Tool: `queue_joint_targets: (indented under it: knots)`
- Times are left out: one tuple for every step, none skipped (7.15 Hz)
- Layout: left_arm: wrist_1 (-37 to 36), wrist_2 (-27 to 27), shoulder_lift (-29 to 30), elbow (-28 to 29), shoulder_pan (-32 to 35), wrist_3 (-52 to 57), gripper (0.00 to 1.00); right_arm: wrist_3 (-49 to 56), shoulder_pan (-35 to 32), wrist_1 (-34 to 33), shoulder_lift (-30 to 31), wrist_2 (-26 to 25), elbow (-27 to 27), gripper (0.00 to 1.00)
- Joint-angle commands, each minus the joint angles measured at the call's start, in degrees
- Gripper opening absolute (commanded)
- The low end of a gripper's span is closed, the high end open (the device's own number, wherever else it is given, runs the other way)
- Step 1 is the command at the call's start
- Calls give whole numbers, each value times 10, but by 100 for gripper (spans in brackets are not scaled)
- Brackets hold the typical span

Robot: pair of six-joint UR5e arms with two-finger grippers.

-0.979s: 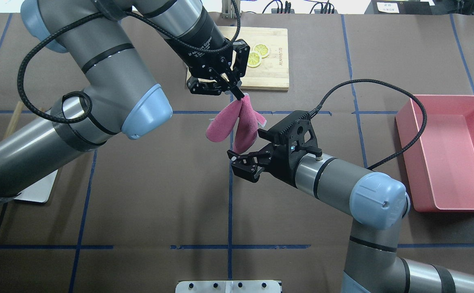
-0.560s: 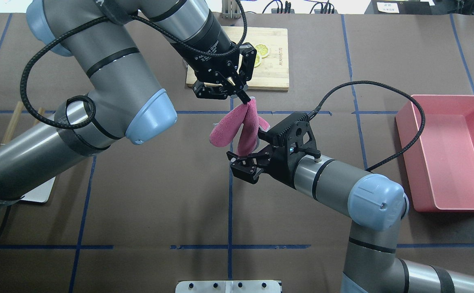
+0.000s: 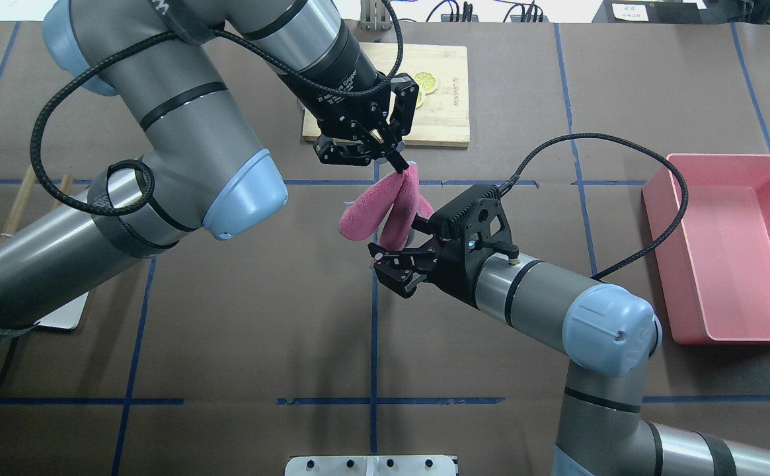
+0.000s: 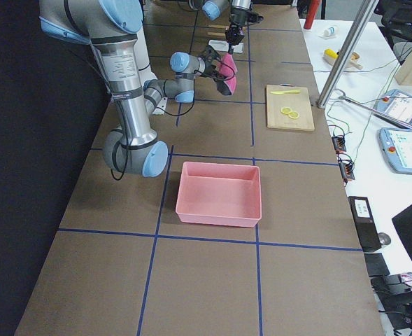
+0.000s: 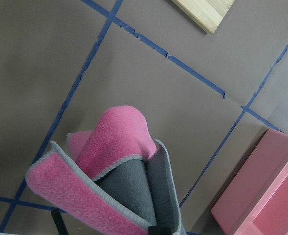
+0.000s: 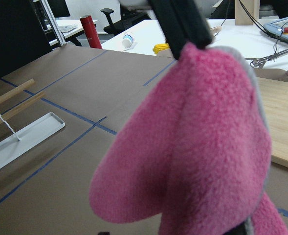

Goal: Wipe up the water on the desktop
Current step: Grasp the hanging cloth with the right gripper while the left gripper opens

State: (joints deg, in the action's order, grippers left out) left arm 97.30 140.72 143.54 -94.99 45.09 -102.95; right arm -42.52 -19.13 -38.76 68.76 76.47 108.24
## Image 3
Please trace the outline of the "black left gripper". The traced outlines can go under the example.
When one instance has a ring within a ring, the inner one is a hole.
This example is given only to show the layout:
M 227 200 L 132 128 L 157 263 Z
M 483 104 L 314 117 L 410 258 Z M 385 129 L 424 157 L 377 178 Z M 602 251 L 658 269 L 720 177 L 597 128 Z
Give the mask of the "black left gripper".
M 388 162 L 397 174 L 410 165 L 402 153 L 404 136 L 411 132 L 420 89 L 407 73 L 389 81 L 389 89 L 372 99 L 362 99 L 351 115 L 339 121 L 343 132 L 322 130 L 313 150 L 324 165 L 364 167 Z

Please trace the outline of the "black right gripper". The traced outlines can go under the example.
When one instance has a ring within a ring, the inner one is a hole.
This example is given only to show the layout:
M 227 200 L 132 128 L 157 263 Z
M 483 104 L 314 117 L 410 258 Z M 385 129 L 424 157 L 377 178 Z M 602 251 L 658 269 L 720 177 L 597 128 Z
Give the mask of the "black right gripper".
M 445 221 L 435 217 L 415 217 L 412 228 L 433 237 L 419 248 L 397 252 L 389 252 L 375 242 L 367 244 L 377 280 L 398 296 L 412 296 L 420 283 L 427 282 L 476 308 L 479 275 L 487 260 L 497 253 L 506 261 L 520 259 L 520 248 L 511 238 L 444 241 Z

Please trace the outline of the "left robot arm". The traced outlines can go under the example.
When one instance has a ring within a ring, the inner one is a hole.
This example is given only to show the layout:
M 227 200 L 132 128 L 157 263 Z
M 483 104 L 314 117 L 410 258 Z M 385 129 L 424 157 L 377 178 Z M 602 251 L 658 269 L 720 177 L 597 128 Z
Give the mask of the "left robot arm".
M 58 1 L 46 47 L 71 75 L 38 112 L 29 163 L 58 208 L 0 243 L 0 350 L 98 284 L 196 230 L 228 240 L 276 213 L 287 190 L 206 51 L 221 38 L 262 58 L 309 109 L 327 165 L 397 171 L 417 85 L 382 71 L 331 1 Z M 122 101 L 145 145 L 111 156 L 76 196 L 44 169 L 44 132 L 80 90 Z

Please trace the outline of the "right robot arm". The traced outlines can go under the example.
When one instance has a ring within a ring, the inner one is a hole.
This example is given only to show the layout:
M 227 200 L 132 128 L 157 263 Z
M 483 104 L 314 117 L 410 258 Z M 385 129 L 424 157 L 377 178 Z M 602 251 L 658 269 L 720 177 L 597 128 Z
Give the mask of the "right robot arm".
M 648 362 L 662 343 L 653 307 L 525 255 L 506 228 L 470 223 L 424 246 L 369 245 L 379 281 L 408 298 L 433 283 L 567 356 L 554 475 L 770 475 L 770 451 L 641 417 Z

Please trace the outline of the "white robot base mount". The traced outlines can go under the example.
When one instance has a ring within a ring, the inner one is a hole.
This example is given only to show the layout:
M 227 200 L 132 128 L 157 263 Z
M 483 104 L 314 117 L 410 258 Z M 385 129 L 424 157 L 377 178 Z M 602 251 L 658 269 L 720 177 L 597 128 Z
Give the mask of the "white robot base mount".
M 352 455 L 291 458 L 285 475 L 458 475 L 456 457 L 430 455 Z

